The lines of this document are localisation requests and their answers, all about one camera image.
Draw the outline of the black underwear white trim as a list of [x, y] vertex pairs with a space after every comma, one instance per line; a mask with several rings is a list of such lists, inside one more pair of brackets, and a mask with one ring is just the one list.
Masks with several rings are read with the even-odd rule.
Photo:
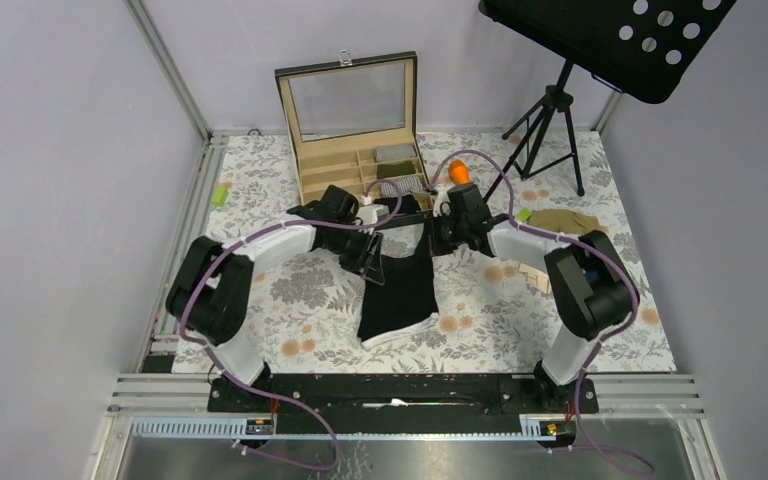
[[357, 337], [366, 350], [423, 333], [439, 320], [433, 260], [414, 255], [422, 229], [403, 227], [417, 235], [416, 244], [406, 256], [382, 256], [384, 285], [365, 284]]

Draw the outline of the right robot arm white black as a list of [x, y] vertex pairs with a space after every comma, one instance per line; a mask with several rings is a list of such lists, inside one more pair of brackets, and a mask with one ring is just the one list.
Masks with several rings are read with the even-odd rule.
[[603, 334], [629, 320], [639, 294], [608, 236], [574, 237], [491, 213], [473, 183], [437, 186], [427, 219], [436, 256], [460, 246], [489, 258], [516, 261], [548, 276], [562, 326], [535, 372], [535, 402], [557, 412], [573, 398], [572, 382], [586, 368]]

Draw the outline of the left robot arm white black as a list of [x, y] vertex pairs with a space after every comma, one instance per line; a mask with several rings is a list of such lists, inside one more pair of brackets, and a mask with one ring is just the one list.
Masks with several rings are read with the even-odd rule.
[[377, 229], [397, 211], [329, 186], [321, 199], [292, 207], [275, 223], [236, 241], [198, 237], [169, 287], [165, 310], [177, 319], [183, 339], [201, 345], [220, 371], [236, 378], [232, 398], [245, 410], [259, 410], [269, 401], [271, 387], [260, 377], [266, 362], [243, 328], [255, 278], [323, 249], [342, 269], [381, 285]]

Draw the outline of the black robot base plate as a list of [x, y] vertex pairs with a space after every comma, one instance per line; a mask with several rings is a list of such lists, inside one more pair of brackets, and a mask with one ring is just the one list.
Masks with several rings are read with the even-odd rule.
[[596, 414], [592, 381], [578, 389], [551, 387], [532, 375], [513, 374], [265, 374], [255, 388], [280, 395], [273, 401], [247, 392], [226, 377], [212, 381], [211, 413], [263, 414], [283, 435], [323, 432], [298, 400], [340, 435], [520, 434], [523, 415], [571, 420]]

